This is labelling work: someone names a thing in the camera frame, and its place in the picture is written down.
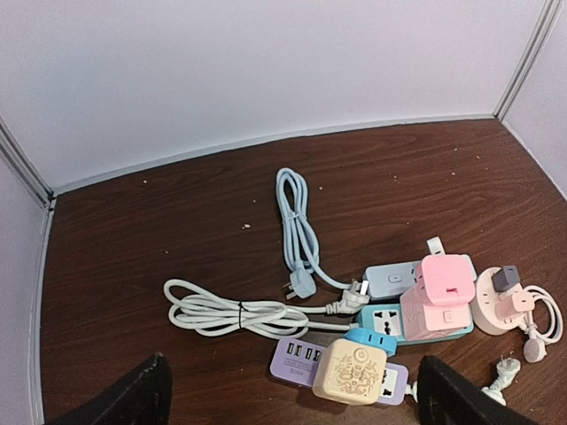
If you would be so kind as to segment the small pink charger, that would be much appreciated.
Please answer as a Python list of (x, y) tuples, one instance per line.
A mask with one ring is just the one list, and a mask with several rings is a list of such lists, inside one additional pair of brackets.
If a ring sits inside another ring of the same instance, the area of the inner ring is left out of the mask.
[(495, 307), (496, 317), (501, 321), (512, 321), (535, 307), (533, 295), (524, 289), (511, 289), (499, 294)]

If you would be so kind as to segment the dark grey charger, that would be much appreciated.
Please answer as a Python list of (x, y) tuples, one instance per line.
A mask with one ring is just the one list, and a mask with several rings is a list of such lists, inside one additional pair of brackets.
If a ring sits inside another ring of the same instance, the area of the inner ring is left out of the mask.
[(520, 282), (517, 267), (513, 265), (501, 267), (492, 276), (493, 289), (498, 293), (506, 292)]

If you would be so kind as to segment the white plug adapter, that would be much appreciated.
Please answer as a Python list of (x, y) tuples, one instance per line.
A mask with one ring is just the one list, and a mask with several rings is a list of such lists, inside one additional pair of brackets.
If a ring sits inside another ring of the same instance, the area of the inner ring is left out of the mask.
[(439, 236), (435, 236), (426, 241), (431, 255), (445, 255), (445, 248)]

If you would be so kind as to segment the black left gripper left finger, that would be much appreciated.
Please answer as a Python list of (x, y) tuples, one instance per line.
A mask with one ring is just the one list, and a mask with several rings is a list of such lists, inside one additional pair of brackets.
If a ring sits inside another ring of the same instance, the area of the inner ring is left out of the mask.
[(154, 353), (90, 401), (51, 424), (167, 424), (173, 377), (167, 359)]

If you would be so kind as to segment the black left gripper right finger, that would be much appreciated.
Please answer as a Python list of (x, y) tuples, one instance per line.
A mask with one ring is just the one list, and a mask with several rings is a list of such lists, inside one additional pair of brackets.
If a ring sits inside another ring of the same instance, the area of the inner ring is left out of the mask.
[(486, 395), (436, 356), (418, 369), (416, 396), (421, 424), (533, 424)]

